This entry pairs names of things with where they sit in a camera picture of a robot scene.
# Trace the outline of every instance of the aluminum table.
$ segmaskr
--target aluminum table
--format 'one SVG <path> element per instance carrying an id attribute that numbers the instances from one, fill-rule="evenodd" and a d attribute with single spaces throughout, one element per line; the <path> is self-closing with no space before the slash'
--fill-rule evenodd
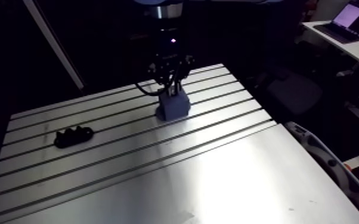
<path id="1" fill-rule="evenodd" d="M 188 117 L 161 122 L 134 86 L 14 114 L 0 223 L 359 223 L 359 212 L 222 65 L 183 81 Z M 156 90 L 151 81 L 142 83 Z M 88 126 L 65 149 L 55 132 Z"/>

